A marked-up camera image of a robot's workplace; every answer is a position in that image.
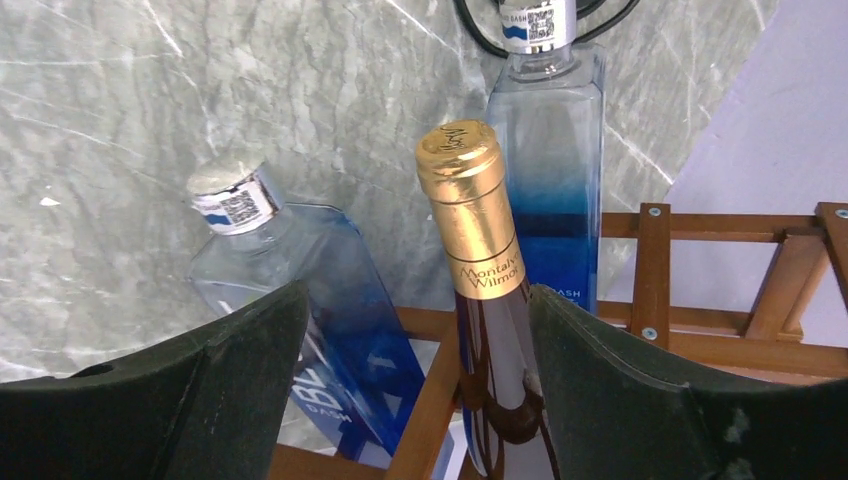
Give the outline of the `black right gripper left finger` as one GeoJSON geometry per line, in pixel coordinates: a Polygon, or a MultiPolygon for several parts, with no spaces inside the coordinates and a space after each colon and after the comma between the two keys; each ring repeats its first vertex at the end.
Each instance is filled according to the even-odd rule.
{"type": "Polygon", "coordinates": [[[1,387],[5,479],[264,479],[309,318],[304,283],[67,378],[1,387]]]}

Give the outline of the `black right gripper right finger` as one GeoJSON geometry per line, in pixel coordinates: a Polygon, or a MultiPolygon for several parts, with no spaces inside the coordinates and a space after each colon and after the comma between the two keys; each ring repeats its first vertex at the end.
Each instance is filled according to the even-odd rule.
{"type": "Polygon", "coordinates": [[[529,318],[565,479],[843,479],[847,384],[743,377],[663,350],[551,288],[529,318]]]}

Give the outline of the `brown bottle gold foil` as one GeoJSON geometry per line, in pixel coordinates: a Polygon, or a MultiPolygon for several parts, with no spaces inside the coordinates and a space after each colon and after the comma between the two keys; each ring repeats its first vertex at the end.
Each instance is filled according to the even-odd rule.
{"type": "Polygon", "coordinates": [[[416,148],[455,290],[459,387],[469,454],[486,479],[556,479],[534,356],[530,288],[494,130],[438,126],[416,148]]]}

